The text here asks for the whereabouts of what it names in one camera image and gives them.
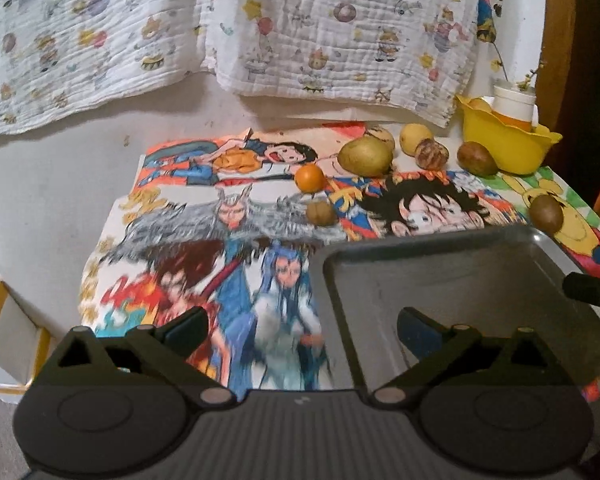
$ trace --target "yellow bowl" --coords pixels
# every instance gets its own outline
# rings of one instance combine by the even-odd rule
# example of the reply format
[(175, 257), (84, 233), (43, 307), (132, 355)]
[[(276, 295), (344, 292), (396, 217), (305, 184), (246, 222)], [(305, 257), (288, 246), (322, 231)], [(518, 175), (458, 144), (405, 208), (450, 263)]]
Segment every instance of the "yellow bowl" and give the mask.
[(456, 96), (456, 99), (464, 110), (464, 140), (478, 142), (487, 148), (498, 168), (507, 173), (535, 173), (549, 148), (562, 140), (561, 134), (551, 132), (541, 124), (529, 133), (504, 124), (493, 114), (471, 108), (470, 99), (466, 97)]

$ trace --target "red-haired character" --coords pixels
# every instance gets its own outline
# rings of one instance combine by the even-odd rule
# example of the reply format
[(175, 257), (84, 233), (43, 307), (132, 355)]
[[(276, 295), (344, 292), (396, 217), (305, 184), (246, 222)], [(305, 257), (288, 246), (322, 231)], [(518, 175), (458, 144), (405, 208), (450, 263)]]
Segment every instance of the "red-haired character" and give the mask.
[[(205, 309), (208, 316), (208, 335), (205, 341), (187, 358), (187, 363), (202, 373), (227, 386), (231, 364), (231, 351), (218, 326), (220, 305), (209, 299), (213, 291), (240, 264), (237, 256), (227, 264), (205, 287), (201, 294), (193, 294), (191, 289), (213, 270), (216, 258), (220, 256), (224, 244), (221, 240), (199, 240), (178, 244), (173, 253), (162, 259), (157, 266), (155, 282), (164, 299), (158, 303), (154, 320), (155, 326), (165, 323), (183, 314), (194, 306)], [(220, 355), (220, 371), (210, 364), (213, 350)]]

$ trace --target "white cup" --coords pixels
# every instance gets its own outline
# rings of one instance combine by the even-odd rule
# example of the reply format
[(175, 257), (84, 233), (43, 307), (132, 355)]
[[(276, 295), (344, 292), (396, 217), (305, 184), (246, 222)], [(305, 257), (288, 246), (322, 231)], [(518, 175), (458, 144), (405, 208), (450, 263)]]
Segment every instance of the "white cup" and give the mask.
[(522, 91), (507, 81), (497, 81), (493, 92), (495, 98), (491, 108), (494, 115), (503, 123), (512, 124), (512, 126), (530, 132), (536, 104), (535, 89), (529, 88), (527, 91)]

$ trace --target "anime poster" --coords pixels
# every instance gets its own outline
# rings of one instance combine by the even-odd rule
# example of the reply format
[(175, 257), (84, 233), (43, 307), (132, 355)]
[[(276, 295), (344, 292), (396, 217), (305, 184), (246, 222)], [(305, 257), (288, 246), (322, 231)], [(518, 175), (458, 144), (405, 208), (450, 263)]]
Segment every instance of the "anime poster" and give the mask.
[(554, 235), (555, 240), (583, 270), (600, 278), (600, 264), (593, 257), (600, 246), (600, 217), (551, 168), (540, 168), (527, 177), (498, 174), (482, 182), (515, 204), (524, 216), (535, 197), (545, 194), (554, 197), (564, 214), (564, 223)]
[(337, 155), (344, 144), (364, 133), (364, 123), (344, 123), (167, 142), (148, 150), (134, 187), (293, 180), (294, 173), (307, 163), (317, 164), (327, 176), (350, 176), (338, 164)]
[[(259, 186), (204, 187), (183, 203), (176, 200), (187, 188), (141, 190), (155, 208), (145, 203), (136, 216), (119, 201), (88, 264), (83, 322), (97, 336), (122, 336), (201, 306), (208, 336), (187, 362), (238, 398), (252, 388), (330, 388), (308, 259), (346, 236), (308, 224), (302, 196), (260, 202), (273, 184)], [(143, 208), (137, 191), (127, 199)]]
[(525, 223), (512, 204), (465, 171), (334, 178), (327, 195), (351, 241)]

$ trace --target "black metal tray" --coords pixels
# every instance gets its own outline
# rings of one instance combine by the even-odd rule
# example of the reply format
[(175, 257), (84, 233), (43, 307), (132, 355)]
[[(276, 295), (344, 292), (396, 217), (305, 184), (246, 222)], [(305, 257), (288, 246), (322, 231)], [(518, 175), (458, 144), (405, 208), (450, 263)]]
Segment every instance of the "black metal tray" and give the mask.
[(417, 363), (396, 333), (406, 306), (485, 336), (532, 327), (582, 384), (600, 354), (600, 317), (562, 293), (574, 271), (560, 246), (528, 226), (324, 247), (310, 275), (334, 386), (373, 390)]

